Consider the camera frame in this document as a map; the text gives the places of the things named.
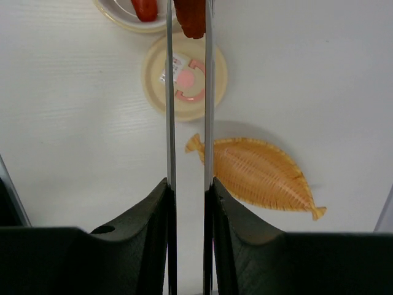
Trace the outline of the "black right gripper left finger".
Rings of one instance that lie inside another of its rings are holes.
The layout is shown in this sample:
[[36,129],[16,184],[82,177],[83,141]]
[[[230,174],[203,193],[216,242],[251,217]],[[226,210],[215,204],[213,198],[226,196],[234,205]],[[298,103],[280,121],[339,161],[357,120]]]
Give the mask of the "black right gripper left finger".
[[167,247],[166,181],[113,220],[77,227],[17,224],[1,188],[2,294],[161,294]]

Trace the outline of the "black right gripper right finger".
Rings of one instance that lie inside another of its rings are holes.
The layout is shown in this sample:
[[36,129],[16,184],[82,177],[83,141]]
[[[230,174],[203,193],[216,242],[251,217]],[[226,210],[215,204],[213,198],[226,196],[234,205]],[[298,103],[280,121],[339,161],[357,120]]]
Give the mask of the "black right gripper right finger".
[[219,294],[391,294],[392,235],[284,232],[213,184]]

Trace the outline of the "stainless steel tongs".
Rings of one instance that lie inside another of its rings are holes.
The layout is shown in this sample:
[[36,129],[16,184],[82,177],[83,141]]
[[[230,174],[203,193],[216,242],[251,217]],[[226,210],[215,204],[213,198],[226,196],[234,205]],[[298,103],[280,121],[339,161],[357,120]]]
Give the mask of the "stainless steel tongs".
[[[177,211],[176,211],[176,148],[173,78],[173,13],[172,2],[168,1],[166,16],[166,61],[165,61],[165,111],[166,111],[166,162],[168,199],[168,286],[170,294],[177,294]],[[209,222],[204,218],[203,248],[203,294],[212,293],[212,241]]]

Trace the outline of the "long red sausage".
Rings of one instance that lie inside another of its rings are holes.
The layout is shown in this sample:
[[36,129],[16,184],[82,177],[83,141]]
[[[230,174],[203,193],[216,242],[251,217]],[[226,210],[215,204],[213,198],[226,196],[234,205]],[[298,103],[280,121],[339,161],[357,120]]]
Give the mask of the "long red sausage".
[[158,17],[157,0],[131,0],[136,16],[142,22],[154,22]]

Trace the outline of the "short brown fried sausage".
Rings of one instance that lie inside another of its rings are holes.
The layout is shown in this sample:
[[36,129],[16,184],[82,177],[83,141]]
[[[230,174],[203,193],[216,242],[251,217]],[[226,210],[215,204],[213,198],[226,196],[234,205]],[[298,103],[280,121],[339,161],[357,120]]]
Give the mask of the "short brown fried sausage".
[[186,37],[201,39],[206,32],[205,0],[174,0],[177,20]]

